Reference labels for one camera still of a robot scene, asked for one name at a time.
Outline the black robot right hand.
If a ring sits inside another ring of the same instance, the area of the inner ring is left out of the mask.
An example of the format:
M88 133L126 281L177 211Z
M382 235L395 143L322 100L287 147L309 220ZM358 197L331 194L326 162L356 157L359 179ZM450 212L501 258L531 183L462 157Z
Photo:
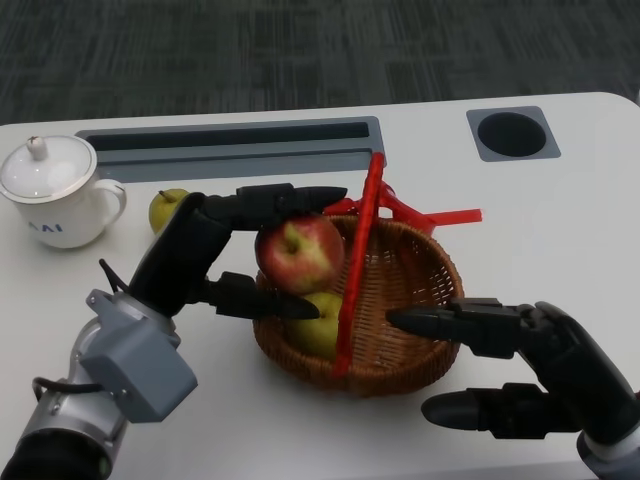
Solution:
M639 426L639 400L628 381L575 319L547 302L454 298L389 310L386 319L415 336L464 344L479 357L520 356L538 379L431 397L421 411L435 425L497 439L582 431L606 446Z

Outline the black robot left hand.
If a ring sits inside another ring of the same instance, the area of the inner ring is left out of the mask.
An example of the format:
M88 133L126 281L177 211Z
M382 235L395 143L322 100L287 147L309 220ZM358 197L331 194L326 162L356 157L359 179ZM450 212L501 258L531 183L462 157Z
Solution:
M315 319L319 311L311 302L261 290L249 276L225 272L209 281L206 275L234 231L261 233L296 216L320 213L346 193L344 187L286 183L245 186L228 196L189 194L141 260L127 293L167 317L187 304L207 303L230 317Z

